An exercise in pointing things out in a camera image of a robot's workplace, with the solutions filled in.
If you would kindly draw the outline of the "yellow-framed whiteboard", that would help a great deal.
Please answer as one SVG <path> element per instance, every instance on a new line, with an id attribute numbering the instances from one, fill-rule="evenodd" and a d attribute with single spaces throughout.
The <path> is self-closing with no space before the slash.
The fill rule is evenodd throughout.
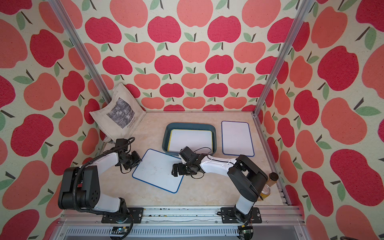
<path id="1" fill-rule="evenodd" d="M 179 153 L 184 147 L 189 147 L 195 153 L 213 153 L 213 133 L 208 130 L 171 130 L 166 150 Z"/>

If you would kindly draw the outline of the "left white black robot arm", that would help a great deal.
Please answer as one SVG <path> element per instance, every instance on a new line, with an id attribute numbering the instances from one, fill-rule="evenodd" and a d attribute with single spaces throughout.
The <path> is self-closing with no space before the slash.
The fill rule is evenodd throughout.
<path id="1" fill-rule="evenodd" d="M 101 215 L 103 224 L 140 224 L 143 208 L 128 208 L 123 198 L 103 194 L 99 177 L 111 167 L 131 171 L 142 161 L 136 151 L 122 150 L 97 157 L 81 167 L 64 171 L 58 206 L 62 210 Z"/>

